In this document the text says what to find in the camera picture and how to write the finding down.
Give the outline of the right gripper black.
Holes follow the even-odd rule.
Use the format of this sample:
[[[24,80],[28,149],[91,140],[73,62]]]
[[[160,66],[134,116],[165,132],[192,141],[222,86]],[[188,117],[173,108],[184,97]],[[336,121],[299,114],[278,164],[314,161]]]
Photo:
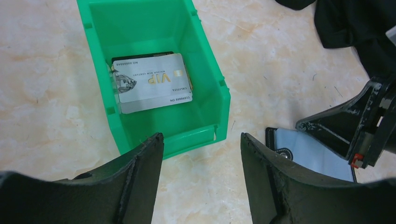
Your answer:
[[[295,128],[353,168],[375,166],[383,152],[396,153],[396,75],[372,78],[351,100],[301,119]]]

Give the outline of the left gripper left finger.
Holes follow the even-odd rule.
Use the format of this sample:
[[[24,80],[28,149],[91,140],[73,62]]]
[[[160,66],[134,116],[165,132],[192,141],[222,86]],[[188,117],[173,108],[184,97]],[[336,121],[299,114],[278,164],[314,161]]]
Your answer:
[[[156,133],[131,151],[73,179],[0,174],[3,224],[149,224],[164,152]]]

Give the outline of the white VIP credit card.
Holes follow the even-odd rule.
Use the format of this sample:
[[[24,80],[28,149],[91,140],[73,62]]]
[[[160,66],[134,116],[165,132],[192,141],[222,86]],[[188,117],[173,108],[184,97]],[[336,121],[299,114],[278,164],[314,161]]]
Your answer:
[[[132,90],[119,93],[122,103],[191,92],[184,60],[179,53],[115,61],[114,67],[137,81]]]

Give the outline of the green plastic bin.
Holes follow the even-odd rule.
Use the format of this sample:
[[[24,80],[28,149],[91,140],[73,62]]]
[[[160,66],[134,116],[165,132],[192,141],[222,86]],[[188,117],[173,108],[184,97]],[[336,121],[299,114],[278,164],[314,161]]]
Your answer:
[[[164,158],[226,139],[230,90],[191,0],[79,0],[121,154],[162,133]]]

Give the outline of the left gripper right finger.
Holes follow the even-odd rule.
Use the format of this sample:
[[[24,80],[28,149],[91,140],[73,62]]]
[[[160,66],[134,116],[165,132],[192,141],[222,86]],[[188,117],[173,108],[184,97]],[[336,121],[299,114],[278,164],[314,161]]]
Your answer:
[[[393,224],[394,178],[348,182],[309,170],[248,133],[240,149],[255,224]]]

